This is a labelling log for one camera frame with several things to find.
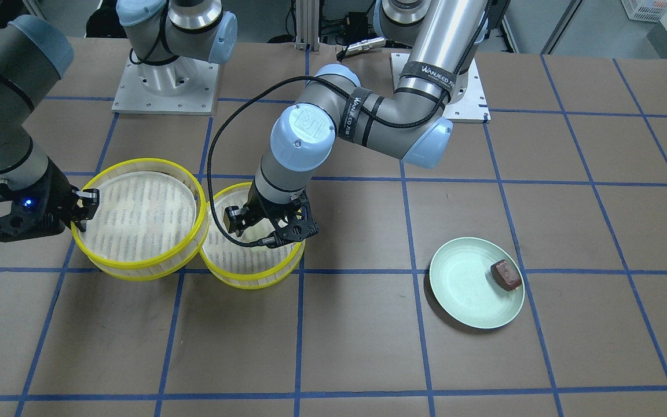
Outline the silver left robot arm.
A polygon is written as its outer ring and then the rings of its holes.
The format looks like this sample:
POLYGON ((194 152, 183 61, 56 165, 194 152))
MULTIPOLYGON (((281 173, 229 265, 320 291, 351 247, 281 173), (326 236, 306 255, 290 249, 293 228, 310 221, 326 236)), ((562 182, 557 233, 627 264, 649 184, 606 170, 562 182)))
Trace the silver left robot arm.
POLYGON ((243 206, 222 216, 209 203, 225 239, 241 247, 277 248, 318 232, 306 187, 336 139, 422 168, 434 168, 452 135, 445 108, 463 87, 491 1, 377 1, 373 23, 411 47, 391 98, 363 87, 342 63, 305 81, 296 102, 276 119, 243 206))

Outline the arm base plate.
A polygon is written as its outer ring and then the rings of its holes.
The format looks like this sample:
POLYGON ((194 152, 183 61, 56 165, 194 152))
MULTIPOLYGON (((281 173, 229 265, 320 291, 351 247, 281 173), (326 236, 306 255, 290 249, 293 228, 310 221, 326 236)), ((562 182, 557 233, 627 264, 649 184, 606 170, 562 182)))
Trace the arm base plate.
POLYGON ((180 56, 161 66, 139 64, 131 52, 112 110, 120 114, 211 116, 220 64, 180 56))
MULTIPOLYGON (((393 99, 403 110, 415 110, 415 117, 423 117, 438 102, 443 90, 420 78, 401 79, 400 74, 408 61, 409 53, 405 51, 391 53, 393 99)), ((468 71, 457 76, 452 99, 442 116, 455 123, 490 121, 489 107, 474 58, 470 59, 468 71)))

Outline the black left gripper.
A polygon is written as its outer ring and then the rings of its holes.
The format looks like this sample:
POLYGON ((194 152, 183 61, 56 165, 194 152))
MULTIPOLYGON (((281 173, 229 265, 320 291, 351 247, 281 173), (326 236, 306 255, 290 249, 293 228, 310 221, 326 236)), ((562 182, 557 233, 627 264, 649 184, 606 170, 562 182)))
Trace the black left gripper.
POLYGON ((251 188, 248 201, 243 206, 228 206, 224 209, 224 236, 241 247, 279 248, 302 242, 318 234, 318 224, 312 216, 307 190, 295 193, 286 203, 276 203, 263 197, 256 188, 251 188), (236 240, 249 227, 267 220, 273 227, 269 235, 252 239, 246 243, 236 240))

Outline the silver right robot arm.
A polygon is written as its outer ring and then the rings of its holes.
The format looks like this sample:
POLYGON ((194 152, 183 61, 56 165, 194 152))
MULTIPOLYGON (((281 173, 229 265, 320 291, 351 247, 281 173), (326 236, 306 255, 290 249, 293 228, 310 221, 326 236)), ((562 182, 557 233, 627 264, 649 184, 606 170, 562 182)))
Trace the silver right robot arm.
POLYGON ((72 59, 65 35, 41 17, 0 27, 0 242, 84 232, 100 205, 100 192, 74 187, 23 127, 72 59))

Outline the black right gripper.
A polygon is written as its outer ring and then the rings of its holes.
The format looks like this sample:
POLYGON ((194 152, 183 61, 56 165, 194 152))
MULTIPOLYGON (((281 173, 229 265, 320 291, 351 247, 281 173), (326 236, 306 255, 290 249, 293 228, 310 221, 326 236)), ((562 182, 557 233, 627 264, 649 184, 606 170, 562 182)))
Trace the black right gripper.
POLYGON ((0 185, 0 242, 59 235, 76 225, 86 231, 100 206, 100 190, 77 190, 50 160, 40 179, 13 191, 0 185))

